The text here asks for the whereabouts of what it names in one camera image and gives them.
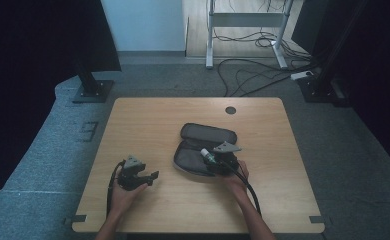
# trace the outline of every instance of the wooden table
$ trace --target wooden table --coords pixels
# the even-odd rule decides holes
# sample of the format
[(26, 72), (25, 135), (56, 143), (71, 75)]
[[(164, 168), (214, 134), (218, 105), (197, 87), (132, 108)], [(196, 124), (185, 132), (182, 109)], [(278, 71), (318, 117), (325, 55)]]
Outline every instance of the wooden table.
[[(235, 114), (225, 109), (232, 106)], [(173, 167), (185, 123), (236, 132), (235, 155), (247, 163), (263, 218), (275, 233), (320, 233), (320, 216), (282, 101), (278, 98), (120, 98), (108, 120), (73, 223), (97, 232), (105, 220), (106, 192), (114, 167), (129, 155), (146, 163), (143, 176), (159, 170), (123, 218), (128, 233), (246, 233), (241, 212), (217, 178)]]

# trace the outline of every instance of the power strip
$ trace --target power strip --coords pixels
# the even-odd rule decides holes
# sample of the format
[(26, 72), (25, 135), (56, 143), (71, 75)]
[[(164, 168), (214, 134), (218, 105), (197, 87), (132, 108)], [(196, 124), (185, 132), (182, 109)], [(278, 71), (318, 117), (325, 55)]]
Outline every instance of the power strip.
[(291, 74), (291, 79), (295, 81), (295, 80), (298, 80), (298, 79), (301, 79), (301, 78), (311, 77), (313, 75), (314, 74), (311, 71), (299, 72), (299, 73)]

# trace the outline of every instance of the white desk frame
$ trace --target white desk frame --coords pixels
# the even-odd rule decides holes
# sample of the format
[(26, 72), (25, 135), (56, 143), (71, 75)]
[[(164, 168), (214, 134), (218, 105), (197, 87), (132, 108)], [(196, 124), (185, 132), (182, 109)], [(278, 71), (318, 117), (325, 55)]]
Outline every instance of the white desk frame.
[(208, 41), (206, 67), (213, 68), (213, 28), (214, 27), (280, 27), (276, 41), (272, 41), (273, 52), (279, 62), (281, 69), (288, 68), (283, 57), (280, 45), (293, 0), (288, 0), (283, 13), (215, 13), (215, 0), (210, 0), (210, 10), (208, 13)]

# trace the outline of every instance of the white wall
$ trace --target white wall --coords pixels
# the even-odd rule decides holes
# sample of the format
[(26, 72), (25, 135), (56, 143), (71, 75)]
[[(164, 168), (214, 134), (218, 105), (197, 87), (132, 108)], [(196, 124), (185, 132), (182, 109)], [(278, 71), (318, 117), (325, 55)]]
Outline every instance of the white wall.
[(117, 51), (184, 51), (182, 0), (101, 0)]

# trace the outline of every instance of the person's left hand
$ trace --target person's left hand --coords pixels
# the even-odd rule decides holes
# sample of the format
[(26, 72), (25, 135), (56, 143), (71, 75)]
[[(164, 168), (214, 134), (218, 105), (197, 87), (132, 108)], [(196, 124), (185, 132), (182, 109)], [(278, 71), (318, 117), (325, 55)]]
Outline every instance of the person's left hand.
[(117, 169), (115, 173), (115, 179), (113, 184), (113, 194), (111, 197), (111, 210), (110, 213), (117, 213), (122, 216), (132, 205), (136, 197), (148, 187), (148, 184), (142, 184), (135, 190), (126, 191), (121, 188), (117, 183), (118, 174), (121, 168)]

